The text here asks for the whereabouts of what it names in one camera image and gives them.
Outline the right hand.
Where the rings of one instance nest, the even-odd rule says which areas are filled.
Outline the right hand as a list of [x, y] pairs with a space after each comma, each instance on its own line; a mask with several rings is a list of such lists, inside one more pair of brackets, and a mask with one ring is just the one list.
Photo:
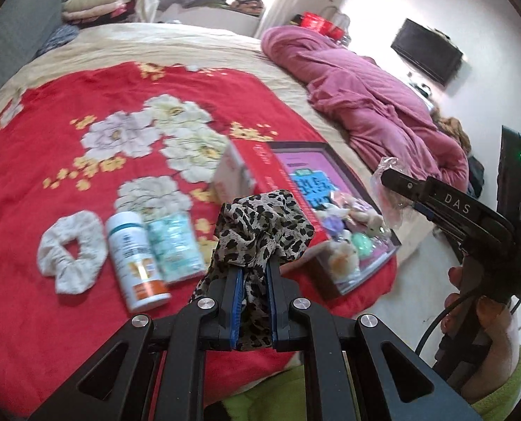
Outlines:
[[470, 404], [478, 402], [508, 382], [518, 366], [520, 344], [517, 321], [508, 303], [480, 296], [475, 303], [480, 324], [481, 365], [459, 390]]

